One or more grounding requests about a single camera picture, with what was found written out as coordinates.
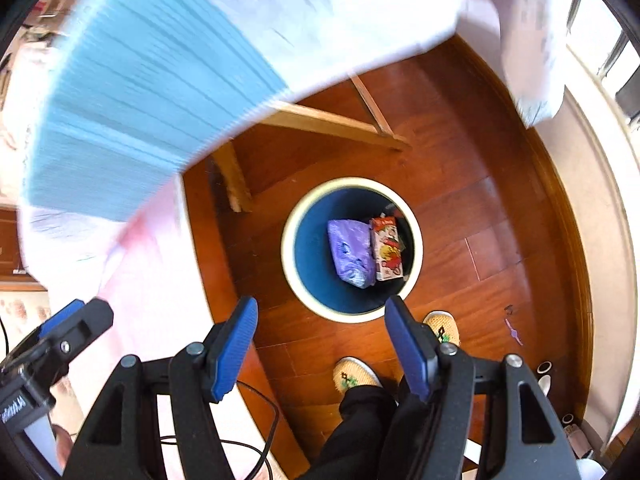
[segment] person's leg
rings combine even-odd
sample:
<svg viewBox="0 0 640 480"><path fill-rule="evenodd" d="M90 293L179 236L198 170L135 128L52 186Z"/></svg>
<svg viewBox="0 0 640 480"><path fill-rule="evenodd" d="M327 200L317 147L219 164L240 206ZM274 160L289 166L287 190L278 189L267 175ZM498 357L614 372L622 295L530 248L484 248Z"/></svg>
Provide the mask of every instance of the person's leg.
<svg viewBox="0 0 640 480"><path fill-rule="evenodd" d="M344 393L342 422L298 480L375 480L396 402L373 370L358 359L341 359L334 368L334 381Z"/></svg>
<svg viewBox="0 0 640 480"><path fill-rule="evenodd" d="M423 323L429 325L440 342L451 342L460 346L460 335L453 316L448 312L436 311L427 314ZM431 427L433 416L432 398L429 402L409 391L402 378L398 387L399 406L386 436L380 457L378 480L404 480L417 455L420 444Z"/></svg>

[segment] wooden floor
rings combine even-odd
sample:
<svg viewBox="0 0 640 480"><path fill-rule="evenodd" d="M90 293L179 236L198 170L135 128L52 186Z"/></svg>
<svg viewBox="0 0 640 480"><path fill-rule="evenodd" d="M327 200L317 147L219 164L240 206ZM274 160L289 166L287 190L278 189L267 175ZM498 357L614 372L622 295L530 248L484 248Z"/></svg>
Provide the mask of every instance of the wooden floor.
<svg viewBox="0 0 640 480"><path fill-rule="evenodd" d="M237 292L255 296L260 307L258 354L306 455L314 458L340 422L332 382L339 358L365 360L388 383L401 374L382 319L324 320L297 300L282 272L280 238L291 209L307 191L340 176L382 182L417 216L424 261L406 300L415 318L451 312L462 347L474 356L500 360L519 352L532 368L551 360L549 397L560 415L573 411L585 399L576 399L572 388L572 271L513 112L450 41L362 80L413 149L392 152L259 124L234 140L254 211L231 212L222 186L212 186ZM370 121L349 83L302 104ZM217 182L214 172L212 179ZM478 399L475 440L481 440L481 409Z"/></svg>

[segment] trash can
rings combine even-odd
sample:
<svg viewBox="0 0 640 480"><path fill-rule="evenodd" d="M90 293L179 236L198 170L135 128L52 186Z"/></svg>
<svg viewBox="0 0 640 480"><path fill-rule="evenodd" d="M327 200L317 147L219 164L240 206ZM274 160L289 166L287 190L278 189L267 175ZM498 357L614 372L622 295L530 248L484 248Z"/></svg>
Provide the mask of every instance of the trash can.
<svg viewBox="0 0 640 480"><path fill-rule="evenodd" d="M327 222L367 221L395 206L404 276L357 288L341 280L332 259ZM414 213L400 196L379 182L348 177L330 180L307 193L295 206L282 235L282 268L295 295L326 319L361 323L381 317L386 299L406 298L420 274L422 235Z"/></svg>

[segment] blue folded towel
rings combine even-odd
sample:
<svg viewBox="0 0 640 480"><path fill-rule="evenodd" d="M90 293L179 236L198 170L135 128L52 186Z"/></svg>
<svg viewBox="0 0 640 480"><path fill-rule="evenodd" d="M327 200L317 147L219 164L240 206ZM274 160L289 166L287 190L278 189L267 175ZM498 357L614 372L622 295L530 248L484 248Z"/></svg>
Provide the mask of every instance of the blue folded towel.
<svg viewBox="0 0 640 480"><path fill-rule="evenodd" d="M286 88L209 0L82 0L33 136L32 206L126 221Z"/></svg>

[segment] blue gripper pad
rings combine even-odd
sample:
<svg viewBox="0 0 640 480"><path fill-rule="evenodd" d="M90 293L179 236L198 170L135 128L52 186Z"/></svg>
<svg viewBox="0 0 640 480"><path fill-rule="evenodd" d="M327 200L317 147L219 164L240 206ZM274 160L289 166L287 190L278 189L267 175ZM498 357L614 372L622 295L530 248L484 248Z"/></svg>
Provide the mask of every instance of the blue gripper pad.
<svg viewBox="0 0 640 480"><path fill-rule="evenodd" d="M82 307L84 307L84 301L82 301L82 300L73 300L65 308L63 308L59 312L55 313L55 315L53 315L53 317L51 317L50 319L47 319L40 326L40 333L38 334L38 339L42 339L49 332L51 332L55 327L57 327L65 319L68 319L72 314L75 314Z"/></svg>
<svg viewBox="0 0 640 480"><path fill-rule="evenodd" d="M385 302L385 326L411 393L425 402L438 375L438 340L428 326L414 320L399 296Z"/></svg>
<svg viewBox="0 0 640 480"><path fill-rule="evenodd" d="M236 384L257 325L258 303L243 296L207 351L210 402L220 402Z"/></svg>

